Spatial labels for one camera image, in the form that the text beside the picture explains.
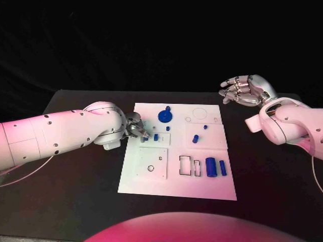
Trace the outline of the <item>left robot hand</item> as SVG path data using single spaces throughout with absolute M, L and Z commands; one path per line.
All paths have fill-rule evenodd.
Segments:
M 142 138 L 142 140 L 149 139 L 152 136 L 145 129 L 141 114 L 138 112 L 128 113 L 126 119 L 126 136 L 133 138 Z

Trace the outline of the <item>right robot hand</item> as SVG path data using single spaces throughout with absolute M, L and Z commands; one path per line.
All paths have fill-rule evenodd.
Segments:
M 269 81 L 260 75 L 237 76 L 221 83 L 220 95 L 224 104 L 236 102 L 243 106 L 263 107 L 279 98 Z

